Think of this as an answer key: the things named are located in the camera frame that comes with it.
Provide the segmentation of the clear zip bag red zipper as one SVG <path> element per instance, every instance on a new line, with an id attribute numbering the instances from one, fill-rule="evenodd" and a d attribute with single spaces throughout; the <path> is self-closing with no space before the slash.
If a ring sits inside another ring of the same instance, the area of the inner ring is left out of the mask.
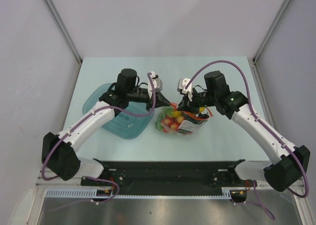
<path id="1" fill-rule="evenodd" d="M 207 107 L 200 107 L 198 113 L 179 111 L 177 105 L 163 107 L 155 121 L 155 128 L 167 134 L 191 135 L 213 117 Z"/>

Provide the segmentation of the red cherry bunch with leaf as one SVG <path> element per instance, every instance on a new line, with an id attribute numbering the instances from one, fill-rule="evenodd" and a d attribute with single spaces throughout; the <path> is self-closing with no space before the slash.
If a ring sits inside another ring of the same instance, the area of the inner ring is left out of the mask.
<path id="1" fill-rule="evenodd" d="M 187 117 L 182 111 L 177 111 L 173 107 L 163 107 L 156 118 L 155 128 L 168 134 L 187 135 L 188 131 L 180 127 L 185 120 Z"/>

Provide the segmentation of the dark purple grape bunch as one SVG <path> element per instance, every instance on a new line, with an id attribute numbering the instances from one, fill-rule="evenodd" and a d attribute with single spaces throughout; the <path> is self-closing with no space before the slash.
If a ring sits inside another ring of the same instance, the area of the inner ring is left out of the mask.
<path id="1" fill-rule="evenodd" d="M 188 116 L 189 121 L 192 122 L 195 125 L 203 125 L 210 118 L 210 115 L 207 114 L 207 113 L 205 113 L 205 114 L 204 113 L 199 113 L 199 114 L 196 114 L 196 115 L 190 113 L 190 114 L 187 114 L 187 116 Z"/>

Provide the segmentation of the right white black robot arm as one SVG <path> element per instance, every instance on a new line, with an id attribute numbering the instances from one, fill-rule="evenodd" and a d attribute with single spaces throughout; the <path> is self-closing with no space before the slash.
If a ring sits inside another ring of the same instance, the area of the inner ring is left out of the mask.
<path id="1" fill-rule="evenodd" d="M 205 74 L 204 81 L 206 90 L 197 92 L 191 79 L 179 80 L 177 90 L 183 98 L 177 109 L 195 114 L 201 107 L 214 106 L 221 115 L 244 129 L 269 158 L 268 161 L 235 162 L 228 173 L 231 185 L 239 186 L 245 180 L 261 180 L 283 192 L 306 176 L 310 151 L 304 145 L 297 147 L 289 142 L 254 110 L 245 95 L 230 91 L 220 71 Z"/>

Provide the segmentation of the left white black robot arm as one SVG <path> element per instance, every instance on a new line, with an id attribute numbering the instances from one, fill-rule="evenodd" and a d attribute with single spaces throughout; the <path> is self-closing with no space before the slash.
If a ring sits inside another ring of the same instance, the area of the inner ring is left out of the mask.
<path id="1" fill-rule="evenodd" d="M 136 84 L 137 72 L 125 68 L 119 73 L 95 105 L 72 126 L 57 134 L 47 133 L 42 144 L 41 177 L 45 181 L 61 178 L 64 181 L 75 176 L 93 180 L 98 185 L 108 182 L 109 173 L 96 159 L 79 158 L 77 152 L 81 146 L 104 124 L 113 120 L 121 112 L 130 116 L 151 115 L 156 108 L 169 106 L 170 102 L 162 95 L 162 81 L 151 71 L 147 74 L 147 88 Z M 136 114 L 127 111 L 129 103 L 146 105 L 147 113 Z"/>

